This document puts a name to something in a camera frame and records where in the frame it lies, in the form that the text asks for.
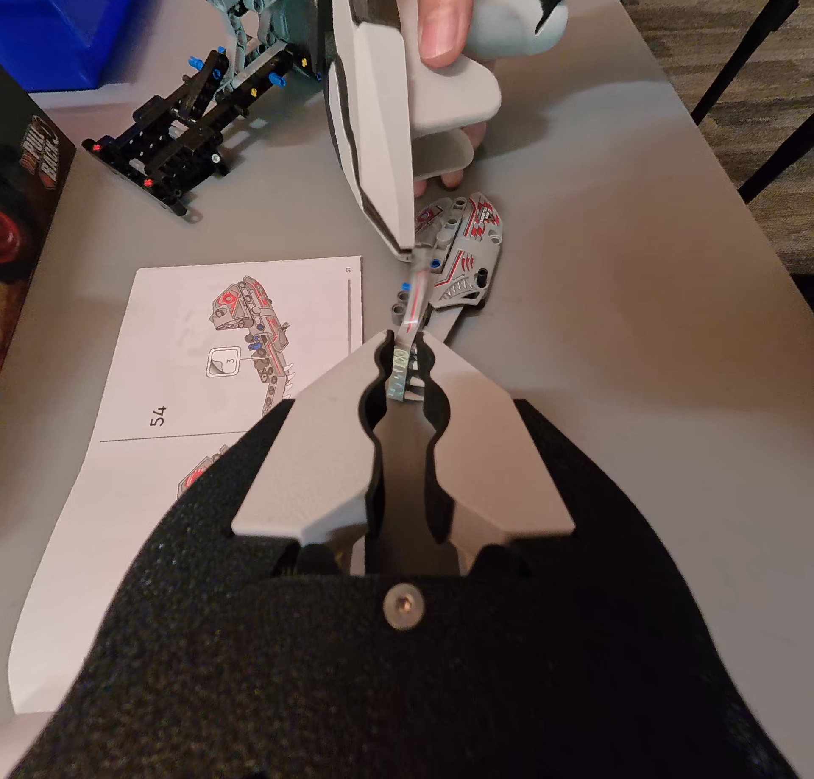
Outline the black brick vehicle model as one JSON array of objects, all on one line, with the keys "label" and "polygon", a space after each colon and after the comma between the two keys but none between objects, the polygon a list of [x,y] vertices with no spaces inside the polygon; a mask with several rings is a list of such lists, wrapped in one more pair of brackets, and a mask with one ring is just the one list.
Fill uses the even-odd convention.
[{"label": "black brick vehicle model", "polygon": [[304,0],[207,0],[231,33],[227,48],[206,59],[190,59],[193,75],[166,97],[155,95],[133,113],[118,136],[87,139],[83,148],[119,176],[150,194],[178,216],[185,198],[209,176],[225,176],[223,132],[271,89],[283,88],[290,72],[315,81],[298,11]]}]

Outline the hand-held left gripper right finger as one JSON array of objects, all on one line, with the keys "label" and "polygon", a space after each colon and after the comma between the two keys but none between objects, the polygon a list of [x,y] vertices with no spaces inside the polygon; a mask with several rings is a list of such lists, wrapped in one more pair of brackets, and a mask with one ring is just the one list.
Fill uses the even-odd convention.
[{"label": "hand-held left gripper right finger", "polygon": [[438,339],[415,343],[423,413],[434,428],[425,467],[427,524],[463,574],[480,550],[568,536],[575,522],[511,396]]}]

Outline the person's right hand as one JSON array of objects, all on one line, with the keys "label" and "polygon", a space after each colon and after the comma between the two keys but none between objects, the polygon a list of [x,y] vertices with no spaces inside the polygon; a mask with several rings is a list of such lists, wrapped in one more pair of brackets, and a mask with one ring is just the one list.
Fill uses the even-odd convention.
[{"label": "person's right hand", "polygon": [[422,62],[435,72],[463,53],[474,0],[417,0],[418,49]]}]

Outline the white instruction booklet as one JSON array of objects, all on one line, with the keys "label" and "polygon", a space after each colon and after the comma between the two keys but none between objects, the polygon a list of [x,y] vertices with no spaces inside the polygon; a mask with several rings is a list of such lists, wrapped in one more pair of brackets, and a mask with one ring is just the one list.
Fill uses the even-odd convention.
[{"label": "white instruction booklet", "polygon": [[15,630],[17,714],[55,711],[176,499],[361,343],[360,256],[137,271],[86,458]]}]

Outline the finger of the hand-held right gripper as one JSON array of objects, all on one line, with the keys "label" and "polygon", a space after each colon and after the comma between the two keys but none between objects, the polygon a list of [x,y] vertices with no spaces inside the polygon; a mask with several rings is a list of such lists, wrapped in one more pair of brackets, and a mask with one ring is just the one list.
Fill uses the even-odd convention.
[{"label": "finger of the hand-held right gripper", "polygon": [[331,62],[324,77],[326,112],[331,138],[351,193],[365,218],[395,257],[411,262],[415,236],[409,224],[412,201],[404,185],[408,176],[421,180],[466,167],[474,150],[459,128],[410,139],[408,125],[396,117],[390,135],[384,126],[384,102],[372,98],[376,84],[364,82],[363,99],[372,112],[358,113],[357,78],[341,59]]},{"label": "finger of the hand-held right gripper", "polygon": [[414,179],[466,167],[462,127],[501,105],[492,72],[466,56],[435,71],[418,51],[417,0],[331,0],[330,122],[351,191],[394,253],[413,251]]}]

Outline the blue plastic bin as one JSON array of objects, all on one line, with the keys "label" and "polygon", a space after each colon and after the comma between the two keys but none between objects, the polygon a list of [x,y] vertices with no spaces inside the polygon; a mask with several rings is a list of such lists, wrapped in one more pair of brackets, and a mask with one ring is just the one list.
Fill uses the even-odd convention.
[{"label": "blue plastic bin", "polygon": [[132,0],[1,0],[2,67],[27,92],[95,89]]}]

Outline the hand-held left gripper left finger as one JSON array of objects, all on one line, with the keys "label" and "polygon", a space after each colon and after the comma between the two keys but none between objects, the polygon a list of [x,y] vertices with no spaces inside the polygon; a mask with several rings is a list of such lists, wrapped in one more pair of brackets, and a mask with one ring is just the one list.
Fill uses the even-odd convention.
[{"label": "hand-held left gripper left finger", "polygon": [[385,330],[300,392],[251,485],[232,530],[239,536],[324,544],[351,575],[381,529],[382,449],[394,336]]}]

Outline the dark printed toy box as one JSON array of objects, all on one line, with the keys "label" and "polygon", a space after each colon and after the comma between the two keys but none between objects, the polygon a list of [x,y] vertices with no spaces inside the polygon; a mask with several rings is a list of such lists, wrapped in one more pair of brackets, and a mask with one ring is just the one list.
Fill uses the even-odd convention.
[{"label": "dark printed toy box", "polygon": [[5,359],[76,148],[1,70],[1,360]]}]

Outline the clear red striped sticker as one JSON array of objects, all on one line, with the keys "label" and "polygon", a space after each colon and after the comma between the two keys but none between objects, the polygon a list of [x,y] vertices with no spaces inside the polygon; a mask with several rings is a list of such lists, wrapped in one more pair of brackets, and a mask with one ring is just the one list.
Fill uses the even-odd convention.
[{"label": "clear red striped sticker", "polygon": [[423,316],[431,291],[432,248],[418,245],[413,249],[410,289],[404,316],[394,339],[392,373],[387,384],[387,397],[404,400],[410,355],[416,336],[421,330]]}]

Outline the grey brick panel assembly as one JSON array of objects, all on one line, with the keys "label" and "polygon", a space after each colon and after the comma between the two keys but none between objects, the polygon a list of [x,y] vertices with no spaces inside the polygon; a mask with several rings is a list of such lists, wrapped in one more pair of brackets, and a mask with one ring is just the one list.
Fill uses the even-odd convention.
[{"label": "grey brick panel assembly", "polygon": [[[420,331],[443,342],[463,308],[478,307],[488,296],[502,250],[502,218],[480,192],[443,197],[416,215],[414,236],[416,246],[432,248],[431,291]],[[410,282],[404,283],[392,305],[396,332],[409,289]],[[417,358],[413,345],[404,400],[423,398],[424,382],[418,376]]]}]

